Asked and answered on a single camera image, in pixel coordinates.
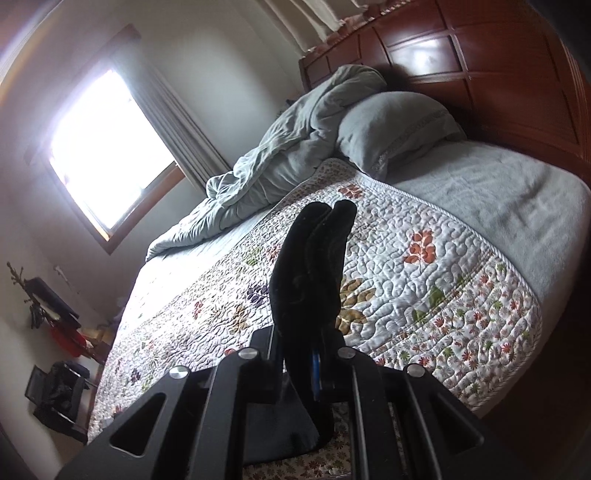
wooden headboard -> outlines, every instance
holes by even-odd
[[[300,60],[307,89],[339,66],[444,104],[474,140],[557,165],[591,185],[591,86],[521,0],[411,0]]]

pillow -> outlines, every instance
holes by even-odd
[[[389,164],[409,162],[436,142],[465,140],[447,109],[414,92],[384,92],[353,106],[339,126],[337,149],[370,177],[386,178]]]

black metal bracket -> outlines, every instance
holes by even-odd
[[[350,405],[353,479],[462,480],[477,469],[480,480],[531,478],[421,365],[379,367],[334,330],[314,355],[318,402]],[[256,443],[246,432],[248,406],[277,402],[282,360],[280,339],[266,327],[215,368],[172,368],[57,479],[240,479],[245,439]]]

quilted bedspread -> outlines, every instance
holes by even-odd
[[[348,198],[348,240],[336,327],[380,365],[426,367],[476,410],[507,382],[541,333],[538,300],[519,272],[473,229],[435,205],[327,160],[233,250],[155,316],[122,325],[96,396],[89,437],[174,365],[217,364],[272,322],[268,281],[301,208]],[[301,328],[307,319],[301,318]],[[321,451],[245,468],[245,479],[349,471],[346,408]]]

red object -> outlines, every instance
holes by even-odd
[[[73,327],[64,323],[54,323],[50,325],[51,336],[56,343],[73,357],[79,357],[86,353],[83,345],[86,344],[84,337]]]

